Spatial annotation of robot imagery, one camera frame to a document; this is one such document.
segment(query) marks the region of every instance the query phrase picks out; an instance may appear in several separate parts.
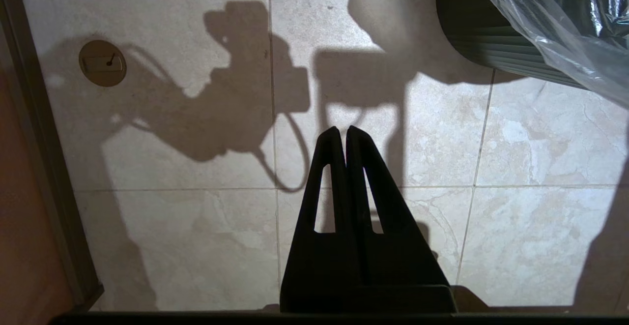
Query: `tile floor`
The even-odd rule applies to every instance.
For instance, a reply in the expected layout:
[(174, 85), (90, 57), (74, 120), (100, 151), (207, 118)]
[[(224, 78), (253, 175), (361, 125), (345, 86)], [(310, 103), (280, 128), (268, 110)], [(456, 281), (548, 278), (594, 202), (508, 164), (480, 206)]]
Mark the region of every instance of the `tile floor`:
[[(450, 282), (627, 311), (627, 111), (466, 61), (434, 0), (24, 1), (97, 309), (277, 303), (317, 135), (356, 125)], [(116, 87), (79, 70), (95, 38), (126, 54)]]

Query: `marble tile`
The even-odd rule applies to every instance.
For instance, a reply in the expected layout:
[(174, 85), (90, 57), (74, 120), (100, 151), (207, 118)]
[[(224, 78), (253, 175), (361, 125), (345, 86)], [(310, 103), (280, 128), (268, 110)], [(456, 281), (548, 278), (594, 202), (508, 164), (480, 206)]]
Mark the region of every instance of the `marble tile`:
[[(290, 252), (292, 235), (295, 231), (299, 208), (300, 194), (278, 192), (278, 231), (279, 231), (279, 259), (280, 272), (283, 275)], [(465, 226), (470, 206), (471, 188), (403, 188), (402, 195), (406, 204), (415, 217), (422, 235), (427, 239), (431, 249), (437, 254), (437, 260), (443, 273), (450, 283), (455, 283), (458, 272)], [(316, 225), (323, 225), (322, 231), (333, 231), (332, 190), (323, 189), (319, 196)], [(377, 212), (373, 198), (369, 194), (370, 209), (372, 211), (373, 230), (381, 233), (378, 226)]]
[(303, 187), (332, 125), (368, 132), (400, 186), (472, 184), (492, 73), (450, 47), (434, 0), (271, 2), (283, 184)]
[[(76, 190), (274, 187), (268, 0), (24, 0)], [(79, 50), (108, 40), (101, 88)]]
[(627, 119), (590, 91), (533, 78), (495, 84), (478, 184), (616, 184)]
[(627, 274), (629, 190), (477, 188), (458, 282), (490, 306), (613, 312)]
[(279, 302), (274, 190), (76, 193), (103, 311)]

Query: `wooden door frame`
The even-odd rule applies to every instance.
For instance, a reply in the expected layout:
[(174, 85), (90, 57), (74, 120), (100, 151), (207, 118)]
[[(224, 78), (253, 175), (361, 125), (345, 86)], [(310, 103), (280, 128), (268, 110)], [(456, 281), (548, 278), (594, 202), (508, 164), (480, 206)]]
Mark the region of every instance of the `wooden door frame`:
[(0, 0), (3, 65), (29, 157), (46, 206), (76, 309), (87, 310), (103, 293), (74, 198), (37, 51), (22, 0)]

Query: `clear plastic bag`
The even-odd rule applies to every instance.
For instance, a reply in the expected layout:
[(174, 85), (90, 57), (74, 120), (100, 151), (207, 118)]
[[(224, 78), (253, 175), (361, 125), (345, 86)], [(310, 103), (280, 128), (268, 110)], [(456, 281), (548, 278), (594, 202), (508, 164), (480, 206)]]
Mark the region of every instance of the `clear plastic bag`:
[(491, 0), (546, 64), (629, 108), (627, 0)]

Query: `dark green trash can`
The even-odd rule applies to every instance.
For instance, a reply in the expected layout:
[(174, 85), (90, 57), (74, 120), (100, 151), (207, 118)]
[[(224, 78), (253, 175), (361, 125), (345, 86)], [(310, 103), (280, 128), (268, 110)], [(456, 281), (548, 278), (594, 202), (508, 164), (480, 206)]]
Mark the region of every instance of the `dark green trash can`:
[(544, 63), (537, 48), (511, 27), (490, 0), (436, 0), (436, 7), (449, 42), (474, 63), (583, 88)]

